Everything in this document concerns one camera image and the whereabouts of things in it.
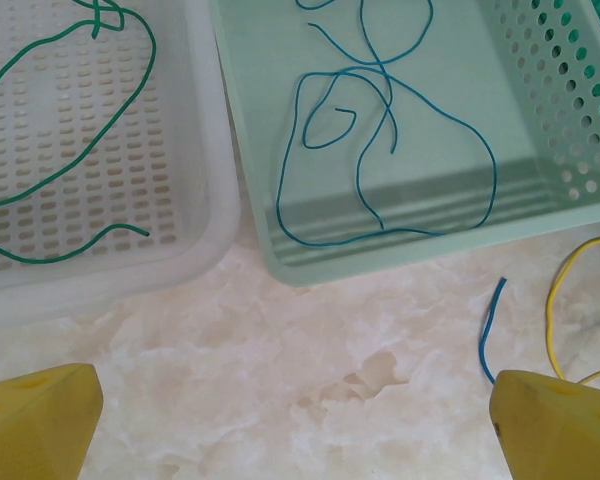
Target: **yellow cable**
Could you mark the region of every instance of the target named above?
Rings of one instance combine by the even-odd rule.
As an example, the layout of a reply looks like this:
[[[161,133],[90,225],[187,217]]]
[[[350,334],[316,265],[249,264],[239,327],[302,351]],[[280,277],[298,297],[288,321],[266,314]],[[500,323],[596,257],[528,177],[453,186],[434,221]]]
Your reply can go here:
[[[558,360],[556,359],[556,353],[553,348],[553,332],[554,332],[553,304],[555,303],[556,296],[558,295],[558,292],[560,291],[560,287],[562,287],[562,284],[564,283],[567,275],[573,268],[573,265],[575,264],[576,260],[578,260],[580,255],[582,255],[585,251],[587,251],[588,249],[590,249],[592,247],[595,247],[596,245],[600,245],[600,238],[594,238],[592,240],[589,240],[588,242],[583,243],[571,255],[569,255],[564,266],[558,273],[556,280],[554,281],[553,285],[551,286],[551,290],[549,291],[549,296],[547,297],[547,308],[546,308],[547,354],[549,355],[549,361],[551,362],[551,366],[553,367],[553,370],[556,372],[556,375],[558,376],[558,378],[560,378],[562,380],[566,380],[566,378],[565,378],[564,374],[562,373],[562,369],[560,368],[560,365],[558,364]],[[578,383],[582,383],[582,384],[589,383],[597,378],[600,378],[600,371],[596,372],[592,375],[589,375],[586,378],[583,378]]]

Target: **blue wire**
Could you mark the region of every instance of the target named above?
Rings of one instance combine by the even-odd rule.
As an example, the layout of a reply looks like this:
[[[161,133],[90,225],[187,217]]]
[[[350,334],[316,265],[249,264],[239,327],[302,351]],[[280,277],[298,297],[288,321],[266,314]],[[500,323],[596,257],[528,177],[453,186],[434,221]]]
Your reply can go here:
[[[325,2],[323,2],[322,4],[319,4],[317,6],[314,7],[309,7],[304,5],[303,3],[301,3],[300,0],[295,0],[296,1],[296,5],[298,5],[298,7],[302,8],[303,10],[320,10],[322,8],[327,7],[328,5],[332,4],[335,0],[327,0]],[[382,219],[381,215],[373,208],[373,206],[369,203],[369,201],[367,200],[363,190],[362,190],[362,185],[361,185],[361,177],[362,177],[362,166],[363,163],[366,159],[366,154],[369,151],[369,149],[373,146],[373,144],[375,143],[375,141],[377,140],[382,127],[384,126],[384,124],[386,123],[387,119],[389,119],[391,121],[391,125],[392,125],[392,130],[393,130],[393,143],[391,145],[391,150],[390,153],[394,154],[396,151],[396,148],[398,146],[398,140],[399,140],[399,129],[398,129],[398,123],[396,120],[396,117],[392,111],[392,106],[393,106],[393,101],[394,101],[394,84],[402,87],[403,89],[407,90],[408,92],[412,93],[413,95],[415,95],[416,97],[418,97],[420,100],[422,100],[429,108],[431,108],[432,110],[434,110],[435,112],[437,112],[438,114],[442,115],[443,117],[467,128],[468,130],[470,130],[473,134],[475,134],[478,139],[482,142],[483,146],[485,147],[485,150],[487,151],[490,160],[491,160],[491,164],[492,164],[492,168],[493,168],[493,186],[492,186],[492,191],[491,191],[491,197],[489,200],[489,205],[487,207],[486,213],[483,216],[483,218],[473,227],[471,227],[471,229],[476,229],[476,228],[480,228],[481,226],[483,226],[486,221],[488,220],[488,218],[491,216],[491,213],[493,211],[494,208],[494,204],[495,204],[495,199],[496,199],[496,194],[497,194],[497,186],[498,186],[498,165],[497,165],[497,161],[496,161],[496,157],[495,154],[493,153],[493,150],[491,148],[491,146],[489,145],[489,143],[487,142],[487,140],[484,138],[484,136],[473,126],[471,126],[470,124],[468,124],[467,122],[460,120],[459,118],[445,112],[444,110],[442,110],[441,108],[437,107],[433,102],[431,102],[427,97],[425,97],[422,93],[420,93],[418,90],[416,90],[415,88],[411,87],[410,85],[402,82],[401,80],[398,80],[396,77],[394,77],[393,75],[391,75],[387,69],[386,69],[386,65],[396,62],[397,60],[400,60],[408,55],[410,55],[411,53],[413,53],[422,43],[422,41],[424,40],[427,32],[429,31],[431,24],[433,23],[433,18],[434,18],[434,7],[433,7],[433,2],[432,0],[427,0],[427,3],[429,5],[429,17],[428,20],[425,24],[425,27],[420,35],[420,37],[418,38],[418,40],[416,41],[416,43],[409,48],[408,50],[406,50],[405,52],[401,53],[400,55],[389,59],[387,61],[383,61],[380,59],[380,56],[378,55],[377,51],[375,50],[370,37],[368,35],[367,32],[367,27],[365,24],[365,20],[364,20],[364,6],[365,6],[365,0],[360,0],[360,8],[359,8],[359,20],[360,20],[360,24],[361,24],[361,28],[362,28],[362,33],[364,36],[364,40],[365,43],[367,44],[367,47],[369,48],[369,51],[371,52],[371,55],[373,56],[373,58],[375,59],[375,62],[364,62],[362,60],[357,59],[356,57],[350,55],[346,50],[344,50],[340,45],[338,45],[338,43],[333,40],[332,37],[329,36],[329,34],[324,31],[324,29],[322,29],[320,26],[316,25],[316,24],[310,24],[312,27],[314,28],[318,28],[318,30],[320,30],[323,35],[327,38],[327,40],[334,46],[336,47],[336,49],[338,51],[340,51],[343,55],[345,55],[347,58],[349,58],[350,60],[354,61],[355,63],[358,64],[358,66],[353,66],[353,67],[348,67],[348,68],[344,68],[342,70],[339,71],[334,71],[334,72],[310,72],[307,73],[305,75],[303,75],[300,78],[300,81],[298,82],[298,86],[296,89],[296,96],[295,96],[295,102],[294,102],[294,117],[293,117],[293,127],[291,129],[291,134],[290,134],[290,138],[289,138],[289,142],[287,144],[287,148],[285,151],[285,155],[284,155],[284,159],[282,162],[282,168],[281,168],[281,174],[280,174],[280,181],[279,181],[279,185],[278,185],[278,192],[277,192],[277,196],[276,196],[276,217],[278,220],[278,223],[280,225],[280,228],[282,229],[282,231],[292,240],[296,241],[297,243],[299,243],[300,245],[303,245],[305,247],[310,247],[310,248],[321,248],[321,247],[336,247],[336,246],[344,246],[344,245],[348,245],[354,242],[358,242],[361,240],[366,240],[366,239],[370,239],[370,238],[377,238],[377,237],[382,237],[385,235],[390,235],[390,234],[395,234],[395,233],[417,233],[417,234],[422,234],[422,235],[428,235],[428,236],[443,236],[446,235],[446,233],[444,232],[435,232],[435,231],[429,231],[429,230],[424,230],[424,229],[419,229],[419,228],[410,228],[410,227],[401,227],[401,228],[392,228],[392,229],[386,229],[384,220]],[[370,74],[374,74],[374,75],[380,75],[384,81],[387,84],[387,89],[388,89],[388,99],[387,97],[382,93],[382,91],[380,90],[380,88],[372,81],[370,80],[368,77],[361,75],[361,73],[370,73]],[[316,114],[320,111],[320,109],[327,103],[328,99],[330,98],[331,94],[333,93],[338,81],[343,78],[343,77],[348,77],[348,78],[354,78],[357,80],[362,80],[363,82],[365,82],[366,84],[368,84],[369,86],[371,86],[373,88],[373,90],[376,92],[376,94],[379,96],[380,100],[382,101],[382,103],[385,105],[385,110],[383,113],[383,116],[380,120],[380,122],[378,123],[377,128],[375,129],[373,135],[371,136],[370,140],[366,143],[366,145],[364,146],[364,148],[362,149],[362,152],[360,153],[357,163],[356,163],[356,175],[355,175],[355,188],[356,188],[356,193],[358,195],[358,198],[360,199],[362,205],[364,206],[364,208],[375,218],[375,220],[378,223],[378,227],[379,230],[373,231],[373,232],[369,232],[369,233],[365,233],[365,234],[361,234],[361,235],[356,235],[353,237],[350,237],[348,239],[344,239],[341,241],[333,241],[333,242],[309,242],[306,240],[303,240],[301,238],[299,238],[298,236],[296,236],[295,234],[293,234],[285,225],[283,216],[282,216],[282,207],[281,207],[281,203],[282,203],[282,195],[284,192],[284,184],[285,184],[285,178],[286,178],[286,173],[287,173],[287,166],[289,163],[289,159],[291,156],[291,151],[293,149],[293,145],[294,145],[294,141],[296,138],[296,133],[298,130],[298,123],[299,123],[299,109],[300,109],[300,97],[302,94],[302,88],[305,84],[305,82],[310,79],[310,78],[314,78],[314,77],[331,77],[331,84],[329,85],[326,93],[324,94],[324,96],[322,97],[322,99],[316,104],[316,106],[310,111],[307,120],[302,128],[302,144],[305,148],[310,149],[310,150],[319,150],[319,149],[323,149],[323,148],[327,148],[330,147],[340,141],[342,141],[343,139],[345,139],[355,128],[355,125],[357,123],[358,120],[358,113],[355,112],[354,110],[350,110],[350,109],[345,109],[345,108],[335,108],[336,112],[339,113],[347,113],[351,115],[351,123],[349,125],[349,127],[345,130],[345,132],[341,135],[339,135],[338,137],[334,138],[331,141],[328,141],[326,143],[323,143],[321,145],[309,145],[309,142],[307,140],[307,136],[308,136],[308,132],[309,129],[311,128],[311,124],[314,120],[314,117],[316,116]]]
[[[496,383],[496,379],[491,374],[491,370],[489,369],[489,365],[487,365],[487,357],[485,354],[485,349],[487,346],[487,339],[489,338],[489,334],[491,333],[491,326],[493,325],[493,319],[496,316],[496,309],[498,308],[498,301],[500,300],[500,295],[502,294],[502,289],[507,284],[506,278],[501,278],[500,282],[498,282],[498,286],[496,287],[496,291],[493,293],[493,297],[491,299],[491,306],[489,307],[489,317],[487,318],[487,323],[484,326],[484,332],[482,333],[482,338],[480,338],[480,345],[478,347],[478,355],[480,356],[480,364],[482,365],[482,370],[484,370],[484,374],[487,376],[491,384]]]

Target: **basket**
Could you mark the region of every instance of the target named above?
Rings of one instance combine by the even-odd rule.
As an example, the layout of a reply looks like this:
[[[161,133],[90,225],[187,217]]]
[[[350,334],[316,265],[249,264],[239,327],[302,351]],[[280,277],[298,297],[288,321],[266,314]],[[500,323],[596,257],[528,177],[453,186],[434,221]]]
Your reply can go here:
[[[324,2],[303,2],[319,5]],[[425,0],[367,2],[380,57],[412,45]],[[478,129],[498,163],[498,193],[486,224],[492,168],[483,145],[415,95],[396,94],[401,140],[390,153],[385,127],[361,183],[387,228],[444,232],[386,235],[346,246],[307,248],[281,229],[276,195],[302,75],[351,66],[321,25],[358,58],[372,60],[360,33],[359,2],[303,11],[293,0],[215,0],[213,17],[261,247],[271,272],[307,285],[437,255],[600,221],[600,17],[591,0],[434,0],[420,47],[389,65],[446,112]],[[300,122],[329,79],[312,80]],[[360,113],[358,130],[327,150],[292,144],[280,212],[308,242],[337,242],[377,228],[354,188],[358,152],[384,107],[362,82],[341,82],[325,111]],[[310,141],[338,137],[346,115],[316,116]]]
[[[0,255],[0,325],[103,307],[173,285],[214,266],[233,241],[239,199],[224,91],[206,0],[120,2],[157,37],[145,90],[77,168],[0,208],[0,246],[48,258],[22,265]],[[69,0],[0,0],[0,68],[34,40],[93,19]],[[28,54],[0,84],[0,199],[73,160],[129,98],[150,43],[137,21],[122,32],[89,28]]]

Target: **wire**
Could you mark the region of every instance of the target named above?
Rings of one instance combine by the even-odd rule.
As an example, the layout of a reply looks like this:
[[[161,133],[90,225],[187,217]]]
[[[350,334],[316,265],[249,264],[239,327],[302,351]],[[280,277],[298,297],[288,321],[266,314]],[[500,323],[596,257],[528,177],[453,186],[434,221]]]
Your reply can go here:
[[[329,5],[334,3],[334,1],[335,0],[327,0],[319,5],[309,7],[309,6],[304,5],[300,0],[296,0],[296,5],[303,10],[314,11],[314,10],[320,10],[322,8],[328,7]],[[466,128],[480,140],[483,147],[485,148],[485,151],[487,152],[487,154],[489,156],[491,166],[493,169],[492,187],[491,187],[491,195],[490,195],[489,203],[486,208],[485,214],[480,219],[480,221],[478,221],[474,226],[470,227],[470,229],[480,228],[487,222],[487,220],[491,216],[491,213],[493,212],[496,195],[497,195],[497,188],[498,188],[498,165],[497,165],[497,161],[496,161],[496,157],[493,152],[493,149],[491,148],[491,146],[489,145],[489,143],[487,142],[485,137],[472,125],[455,117],[454,115],[451,115],[450,113],[445,112],[440,107],[436,106],[433,102],[431,102],[427,97],[425,97],[418,90],[416,90],[412,86],[408,85],[407,83],[405,83],[405,82],[399,80],[398,78],[394,77],[393,75],[391,75],[387,71],[387,68],[386,68],[387,65],[394,63],[402,58],[405,58],[408,55],[410,55],[411,53],[413,53],[424,41],[428,31],[431,28],[431,25],[434,20],[434,15],[435,15],[432,0],[426,0],[426,1],[427,1],[427,5],[429,7],[429,15],[428,15],[427,21],[425,22],[425,25],[423,27],[422,33],[418,37],[417,41],[411,47],[409,47],[407,50],[405,50],[403,53],[401,53],[400,55],[398,55],[394,58],[391,58],[389,60],[382,60],[380,58],[380,56],[378,55],[377,51],[375,50],[375,48],[370,40],[370,37],[367,32],[367,27],[365,24],[365,15],[364,15],[365,0],[360,0],[360,8],[358,11],[358,13],[359,13],[358,16],[359,16],[359,21],[360,21],[360,25],[362,28],[362,33],[364,36],[365,43],[366,43],[371,55],[375,59],[375,61],[373,61],[373,62],[366,62],[366,61],[363,61],[363,60],[360,60],[360,59],[354,57],[353,55],[349,54],[344,48],[342,48],[322,27],[320,27],[319,25],[317,25],[315,23],[309,24],[311,27],[317,28],[325,36],[325,38],[329,41],[329,43],[332,46],[334,46],[340,53],[342,53],[345,57],[347,57],[351,61],[355,62],[357,65],[351,66],[348,68],[343,68],[341,70],[333,71],[333,72],[309,72],[309,73],[306,73],[301,76],[300,81],[298,82],[298,86],[296,88],[295,101],[294,101],[293,126],[291,128],[289,141],[288,141],[287,148],[286,148],[284,158],[282,161],[280,179],[279,179],[279,183],[278,183],[278,191],[277,191],[276,200],[275,200],[275,209],[276,209],[276,217],[278,220],[278,224],[279,224],[280,228],[282,229],[282,231],[285,233],[285,235],[287,235],[287,237],[291,238],[292,240],[299,243],[300,245],[303,245],[305,247],[310,247],[310,248],[336,247],[336,246],[348,245],[348,244],[362,241],[362,240],[367,240],[370,238],[383,237],[386,235],[392,235],[392,234],[396,234],[396,233],[417,233],[417,234],[428,235],[428,236],[433,236],[433,237],[446,235],[446,232],[437,232],[437,231],[431,231],[431,230],[426,230],[426,229],[422,229],[422,228],[400,227],[400,228],[387,229],[382,216],[373,208],[373,206],[368,201],[368,199],[366,198],[366,196],[362,190],[362,166],[363,166],[363,163],[366,159],[366,155],[367,155],[368,151],[371,149],[373,144],[378,139],[378,136],[379,136],[383,126],[387,122],[387,120],[389,120],[391,122],[393,136],[394,136],[393,142],[391,145],[391,149],[390,149],[391,154],[395,153],[397,145],[398,145],[398,140],[399,140],[398,122],[392,111],[393,100],[394,100],[394,86],[401,87],[402,89],[404,89],[407,92],[411,93],[412,95],[416,96],[419,100],[424,102],[429,108],[434,110],[436,113],[438,113],[439,115],[442,115],[446,119],[451,120],[452,122]],[[376,85],[376,83],[369,78],[369,76],[380,77],[382,80],[384,80],[386,82],[387,88],[388,88],[388,98],[380,90],[380,88]],[[352,79],[363,81],[364,83],[366,83],[368,86],[370,86],[374,90],[374,92],[378,95],[380,101],[385,106],[382,118],[380,119],[380,122],[378,123],[373,135],[371,136],[370,140],[366,143],[366,145],[362,149],[362,152],[358,156],[357,163],[356,163],[356,173],[355,173],[355,189],[356,189],[357,196],[358,196],[360,202],[362,203],[362,205],[364,206],[364,208],[375,218],[375,220],[378,224],[378,230],[368,232],[368,233],[363,233],[360,235],[353,235],[353,236],[343,239],[343,240],[330,241],[330,242],[314,242],[314,241],[307,241],[305,239],[300,238],[298,235],[294,234],[286,226],[286,223],[284,221],[283,212],[282,212],[282,198],[283,198],[283,194],[285,191],[285,180],[286,180],[286,175],[287,175],[287,167],[288,167],[288,164],[290,161],[291,153],[293,150],[294,142],[296,139],[296,135],[297,135],[297,131],[299,128],[299,123],[300,123],[299,111],[300,111],[300,100],[301,100],[301,96],[302,96],[303,87],[305,86],[305,83],[307,82],[307,80],[312,79],[312,78],[321,78],[321,77],[322,78],[331,78],[331,83],[330,83],[329,87],[327,88],[327,91],[324,94],[324,96],[322,96],[322,98],[318,101],[316,106],[309,113],[307,120],[304,123],[304,126],[302,127],[302,145],[307,149],[319,150],[319,149],[331,147],[331,146],[335,145],[336,143],[344,140],[348,135],[350,135],[353,132],[353,129],[358,120],[358,113],[351,109],[335,108],[334,110],[337,113],[347,114],[347,115],[351,116],[351,122],[349,124],[349,127],[345,130],[345,132],[342,133],[341,135],[337,136],[333,140],[325,142],[321,145],[309,145],[309,142],[307,141],[308,131],[311,128],[313,119],[315,118],[316,114],[320,111],[320,109],[328,102],[328,100],[331,97],[338,82],[342,78],[352,78]]]
[[[555,329],[555,320],[553,314],[553,306],[555,304],[556,297],[560,291],[560,288],[564,284],[567,275],[573,269],[574,264],[580,258],[580,256],[595,246],[600,245],[600,237],[589,240],[588,242],[580,245],[576,250],[573,251],[571,255],[567,258],[565,264],[558,272],[558,275],[549,290],[549,295],[547,297],[547,305],[546,305],[546,320],[547,320],[547,329],[546,329],[546,343],[547,343],[547,354],[549,355],[549,362],[553,367],[554,372],[558,376],[558,378],[562,380],[566,380],[564,373],[562,372],[562,368],[560,368],[560,364],[556,358],[555,349],[553,346],[553,334]],[[585,384],[589,383],[593,380],[600,378],[600,371],[589,375],[586,378],[583,378],[578,383]]]
[[[487,376],[492,385],[496,383],[496,379],[491,374],[491,370],[489,369],[489,365],[487,364],[485,350],[487,347],[487,339],[489,338],[489,334],[491,333],[491,326],[493,325],[493,320],[496,316],[498,301],[500,300],[500,295],[502,294],[502,290],[504,289],[506,284],[507,279],[501,278],[498,282],[498,286],[496,287],[495,292],[493,293],[493,297],[491,298],[491,305],[489,306],[489,315],[487,317],[487,322],[484,326],[484,331],[482,332],[482,337],[480,338],[480,344],[478,346],[480,365],[482,365],[482,370],[484,370],[484,374]]]
[[[26,189],[25,191],[23,191],[17,195],[14,195],[13,197],[9,197],[9,198],[0,200],[0,207],[10,205],[10,204],[18,202],[20,200],[24,200],[25,198],[27,198],[30,195],[32,195],[33,193],[37,192],[41,188],[43,188],[46,185],[50,184],[51,182],[57,180],[58,178],[64,176],[70,170],[76,168],[89,155],[89,153],[91,153],[93,151],[95,146],[102,140],[102,138],[107,134],[107,132],[122,117],[124,112],[131,106],[131,104],[136,100],[136,98],[138,98],[138,96],[140,95],[142,90],[144,90],[145,86],[147,85],[147,82],[149,81],[149,78],[153,71],[155,61],[156,61],[156,54],[157,54],[156,38],[155,38],[155,35],[153,34],[153,31],[151,30],[151,27],[149,26],[147,21],[140,14],[138,14],[128,8],[120,7],[113,0],[104,0],[104,3],[107,4],[108,6],[101,6],[99,0],[94,0],[93,4],[86,3],[82,0],[71,0],[71,1],[73,3],[76,3],[77,5],[80,5],[82,7],[93,10],[94,11],[94,20],[83,20],[83,21],[77,22],[77,23],[71,25],[70,27],[68,27],[67,29],[63,30],[62,32],[60,32],[57,35],[54,35],[54,36],[51,36],[48,38],[43,38],[43,39],[37,40],[37,41],[27,45],[22,50],[20,50],[9,62],[7,62],[4,65],[4,67],[2,67],[0,69],[0,81],[14,67],[14,65],[16,65],[24,56],[26,56],[32,50],[34,50],[40,46],[43,46],[43,45],[55,43],[58,40],[61,40],[62,38],[65,38],[65,37],[71,35],[73,32],[75,32],[76,30],[79,30],[80,28],[92,27],[91,36],[93,39],[97,38],[101,29],[110,30],[110,31],[114,31],[114,32],[123,31],[125,29],[125,16],[126,15],[129,15],[140,22],[140,24],[145,28],[147,35],[151,41],[152,50],[151,50],[151,55],[149,58],[149,63],[147,65],[147,69],[142,77],[142,80],[138,84],[138,87],[136,88],[136,90],[123,103],[123,105],[120,107],[120,109],[111,117],[111,119],[102,128],[102,130],[100,130],[100,132],[98,132],[98,134],[93,138],[93,140],[91,140],[91,142],[89,142],[89,144],[85,147],[85,149],[82,151],[82,153],[80,155],[78,155],[72,162],[70,162],[69,164],[67,164],[60,170],[58,170],[56,173],[48,176],[47,178],[40,181],[33,187],[30,187],[30,188]],[[108,23],[105,23],[104,21],[102,21],[102,15],[101,15],[102,12],[117,13],[119,24],[111,25],[111,24],[108,24]],[[144,229],[134,227],[133,225],[117,223],[117,224],[111,225],[111,226],[105,228],[104,230],[102,230],[86,245],[84,245],[66,255],[62,255],[60,257],[48,258],[48,259],[25,258],[25,257],[21,257],[18,255],[9,253],[1,247],[0,247],[0,254],[4,255],[12,260],[15,260],[15,261],[18,261],[21,263],[27,263],[27,264],[41,265],[41,264],[57,263],[60,261],[69,260],[77,255],[80,255],[81,253],[84,253],[86,250],[91,248],[97,241],[99,241],[104,235],[106,235],[107,233],[109,233],[112,230],[117,230],[117,229],[129,230],[129,231],[135,232],[137,234],[143,235],[145,237],[149,236],[149,232],[147,232]]]

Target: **countertop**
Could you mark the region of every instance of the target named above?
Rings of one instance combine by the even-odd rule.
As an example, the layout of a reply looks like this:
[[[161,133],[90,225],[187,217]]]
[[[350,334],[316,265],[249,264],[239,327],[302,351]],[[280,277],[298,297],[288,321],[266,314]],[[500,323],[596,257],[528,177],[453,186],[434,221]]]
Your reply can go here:
[[[478,362],[550,374],[544,302],[600,224],[314,288],[266,272],[248,201],[203,278],[100,314],[0,330],[0,380],[96,366],[105,406],[81,480],[510,479]],[[557,301],[569,378],[600,368],[600,247]]]

